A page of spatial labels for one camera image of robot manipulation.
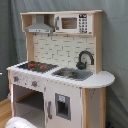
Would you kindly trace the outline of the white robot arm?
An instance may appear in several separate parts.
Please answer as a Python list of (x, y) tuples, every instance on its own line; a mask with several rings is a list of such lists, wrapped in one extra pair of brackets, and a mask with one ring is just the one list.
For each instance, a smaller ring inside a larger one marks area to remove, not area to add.
[(5, 128), (37, 128), (37, 127), (24, 118), (13, 117), (8, 120), (8, 122), (5, 125)]

